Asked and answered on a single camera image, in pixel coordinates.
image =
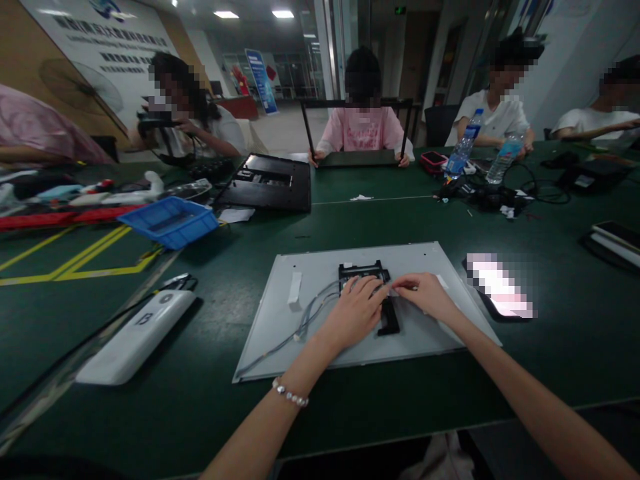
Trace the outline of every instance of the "pearl bracelet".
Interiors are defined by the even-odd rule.
[[[300,408],[304,408],[309,404],[309,399],[298,397],[297,395],[287,391],[284,385],[280,385],[280,377],[274,378],[271,386],[276,390],[276,392],[278,392],[278,394],[284,395],[287,400],[294,402]]]

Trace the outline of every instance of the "sign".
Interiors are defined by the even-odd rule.
[[[262,53],[258,52],[258,50],[245,49],[245,54],[247,55],[247,60],[249,60],[253,80],[256,88],[258,88],[258,95],[260,95],[265,113],[267,115],[278,113],[278,107],[275,104],[273,90],[271,89],[271,80],[267,75],[265,62],[262,60]]]
[[[142,97],[156,93],[151,58],[158,51],[177,56],[157,12],[131,0],[21,2],[118,118],[132,125]]]

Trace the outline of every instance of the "blue crate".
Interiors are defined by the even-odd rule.
[[[218,228],[213,211],[177,197],[167,197],[118,217],[140,235],[178,250]]]

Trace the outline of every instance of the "plastic bottle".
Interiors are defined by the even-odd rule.
[[[462,175],[469,157],[471,156],[471,150],[473,148],[473,142],[480,133],[482,128],[482,113],[484,110],[478,109],[475,111],[473,118],[470,120],[467,128],[465,129],[464,136],[458,140],[458,143],[453,148],[449,162],[445,168],[445,175],[451,180],[455,180]]]
[[[518,125],[514,132],[511,132],[507,136],[505,144],[498,152],[498,156],[491,164],[489,172],[487,172],[487,182],[492,185],[499,185],[502,183],[502,178],[505,176],[505,172],[511,166],[515,158],[520,154],[522,146],[525,142],[525,134],[529,128],[528,124],[521,123]]]

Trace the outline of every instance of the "white shirt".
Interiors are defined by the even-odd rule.
[[[460,119],[462,117],[472,119],[478,108],[484,110],[482,113],[482,128],[480,128],[479,135],[504,138],[507,136],[507,132],[515,131],[520,123],[528,123],[520,100],[504,97],[504,100],[498,104],[497,108],[491,111],[487,103],[487,91],[480,90],[462,100],[458,115],[456,115],[451,127],[451,133],[445,143],[446,147],[453,147],[458,143],[457,127]]]
[[[640,118],[640,115],[637,113],[627,112],[627,111],[612,111],[612,112],[601,112],[598,110],[594,110],[591,108],[585,109],[573,109],[566,112],[558,123],[555,124],[553,128],[553,132],[567,128],[573,127],[574,133],[582,133],[591,130],[598,130],[602,127],[608,127],[610,125],[615,125],[616,123],[623,123],[631,120],[636,120]],[[596,137],[598,140],[616,140],[622,136],[623,131],[615,131],[606,133],[604,135],[600,135]]]
[[[234,116],[220,105],[218,105],[218,111],[220,112],[221,118],[220,120],[209,120],[209,133],[220,140],[224,140],[232,144],[236,150],[240,152],[240,155],[246,155],[247,149],[245,147],[245,138],[242,135],[242,130],[240,130],[240,125],[238,125]],[[202,128],[202,122],[200,122],[200,120],[191,119],[191,122],[198,128]],[[167,128],[165,131],[167,132],[173,155],[176,157],[184,157],[186,154],[192,152],[194,143],[196,148],[196,157],[211,158],[217,156],[215,150],[206,145],[202,148],[197,140],[194,139],[192,141],[191,138],[179,130]],[[167,148],[160,132],[155,132],[155,138],[161,150],[166,153]]]

